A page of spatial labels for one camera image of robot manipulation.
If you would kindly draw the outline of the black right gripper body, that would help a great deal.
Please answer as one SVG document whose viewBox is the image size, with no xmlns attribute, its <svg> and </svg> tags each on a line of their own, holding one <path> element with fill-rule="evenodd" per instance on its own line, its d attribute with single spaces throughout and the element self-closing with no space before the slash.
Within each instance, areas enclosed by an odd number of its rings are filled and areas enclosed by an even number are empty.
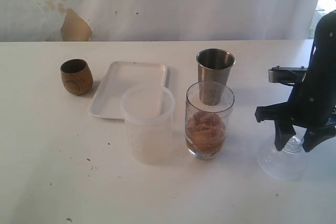
<svg viewBox="0 0 336 224">
<path fill-rule="evenodd" d="M 316 25 L 309 65 L 296 83 L 289 107 L 297 125 L 316 128 L 325 125 L 335 108 L 335 11 Z"/>
</svg>

